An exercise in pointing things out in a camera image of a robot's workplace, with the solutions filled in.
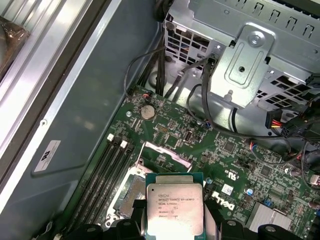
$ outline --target plastic bag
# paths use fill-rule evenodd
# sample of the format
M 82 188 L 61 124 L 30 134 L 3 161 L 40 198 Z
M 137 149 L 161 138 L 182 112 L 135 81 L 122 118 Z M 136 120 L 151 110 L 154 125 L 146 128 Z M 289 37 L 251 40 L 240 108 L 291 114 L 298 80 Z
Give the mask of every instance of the plastic bag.
M 0 16 L 0 82 L 30 36 L 30 32 Z

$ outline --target green circuit board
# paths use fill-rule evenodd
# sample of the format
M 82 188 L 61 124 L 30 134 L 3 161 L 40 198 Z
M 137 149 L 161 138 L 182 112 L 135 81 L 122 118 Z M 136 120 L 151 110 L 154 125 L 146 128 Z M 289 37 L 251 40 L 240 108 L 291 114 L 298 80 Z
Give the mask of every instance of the green circuit board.
M 84 190 L 81 183 L 88 180 L 90 171 L 97 164 L 96 159 L 103 154 L 106 138 L 112 134 L 134 145 L 127 166 L 134 164 L 140 156 L 144 166 L 155 173 L 183 173 L 190 170 L 192 173 L 203 173 L 204 179 L 210 178 L 215 185 L 213 195 L 221 204 L 221 213 L 226 219 L 236 219 L 245 224 L 255 203 L 259 202 L 291 219 L 291 232 L 301 238 L 308 235 L 308 227 L 316 216 L 308 202 L 319 196 L 315 191 L 310 191 L 300 177 L 288 174 L 288 170 L 295 169 L 293 165 L 275 167 L 262 164 L 251 154 L 247 140 L 197 124 L 185 108 L 161 96 L 153 94 L 148 99 L 140 97 L 146 93 L 148 90 L 137 86 L 133 93 L 136 97 L 123 101 L 73 195 L 71 205 L 76 203 Z M 141 115 L 141 109 L 146 105 L 155 110 L 155 116 L 150 120 L 143 119 Z M 144 142 L 176 153 L 191 164 L 191 169 L 166 153 L 150 148 L 144 148 L 141 152 Z M 268 162 L 280 162 L 282 158 L 261 146 L 256 147 L 255 151 Z M 245 193 L 248 188 L 253 190 L 252 196 Z M 71 212 L 70 204 L 64 213 L 65 218 Z M 99 223 L 103 223 L 105 211 L 98 218 Z

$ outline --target red wire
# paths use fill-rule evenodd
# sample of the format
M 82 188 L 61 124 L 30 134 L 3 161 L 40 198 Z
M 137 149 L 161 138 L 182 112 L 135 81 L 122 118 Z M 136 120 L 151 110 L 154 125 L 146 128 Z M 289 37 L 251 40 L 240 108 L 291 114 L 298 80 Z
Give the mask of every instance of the red wire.
M 274 125 L 282 126 L 281 122 L 278 122 L 278 121 L 276 121 L 276 120 L 272 120 L 272 123 L 273 123 Z

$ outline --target white label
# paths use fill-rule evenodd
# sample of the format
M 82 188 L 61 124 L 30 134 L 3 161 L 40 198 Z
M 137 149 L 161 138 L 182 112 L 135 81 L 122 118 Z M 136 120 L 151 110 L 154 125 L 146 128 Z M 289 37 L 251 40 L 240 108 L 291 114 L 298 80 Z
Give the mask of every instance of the white label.
M 40 172 L 47 169 L 51 159 L 53 158 L 54 154 L 57 151 L 61 141 L 59 140 L 52 140 L 49 145 L 46 147 L 46 150 L 42 154 L 38 165 L 36 166 L 34 172 Z
M 221 192 L 230 196 L 233 190 L 234 190 L 234 188 L 232 186 L 225 184 L 225 185 L 223 185 Z

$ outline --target metal bracket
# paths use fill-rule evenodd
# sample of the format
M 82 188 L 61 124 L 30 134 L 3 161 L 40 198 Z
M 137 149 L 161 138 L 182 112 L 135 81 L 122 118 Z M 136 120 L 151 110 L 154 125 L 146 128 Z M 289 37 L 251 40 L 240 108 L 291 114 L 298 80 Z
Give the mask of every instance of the metal bracket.
M 256 96 L 269 66 L 266 57 L 275 38 L 246 25 L 235 46 L 222 54 L 211 77 L 210 91 L 236 107 L 245 108 Z

